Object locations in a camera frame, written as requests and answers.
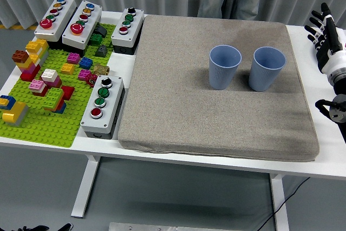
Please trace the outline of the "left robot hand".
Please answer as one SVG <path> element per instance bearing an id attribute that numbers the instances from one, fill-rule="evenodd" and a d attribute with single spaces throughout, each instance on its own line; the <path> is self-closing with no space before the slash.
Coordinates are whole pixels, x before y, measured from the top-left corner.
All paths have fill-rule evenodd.
<path id="1" fill-rule="evenodd" d="M 72 223 L 66 223 L 62 227 L 58 229 L 58 231 L 71 231 L 73 230 L 74 225 Z M 50 228 L 45 225 L 38 225 L 33 228 L 28 228 L 27 226 L 23 226 L 22 228 L 18 228 L 17 231 L 49 231 Z"/>

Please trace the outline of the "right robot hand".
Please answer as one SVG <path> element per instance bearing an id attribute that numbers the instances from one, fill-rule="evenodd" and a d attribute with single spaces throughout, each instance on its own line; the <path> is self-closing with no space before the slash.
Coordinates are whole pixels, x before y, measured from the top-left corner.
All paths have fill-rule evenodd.
<path id="1" fill-rule="evenodd" d="M 316 50 L 318 69 L 333 82 L 345 73 L 345 34 L 337 28 L 327 3 L 321 4 L 321 12 L 313 10 L 311 15 L 309 21 L 317 28 L 306 25 L 304 29 Z"/>

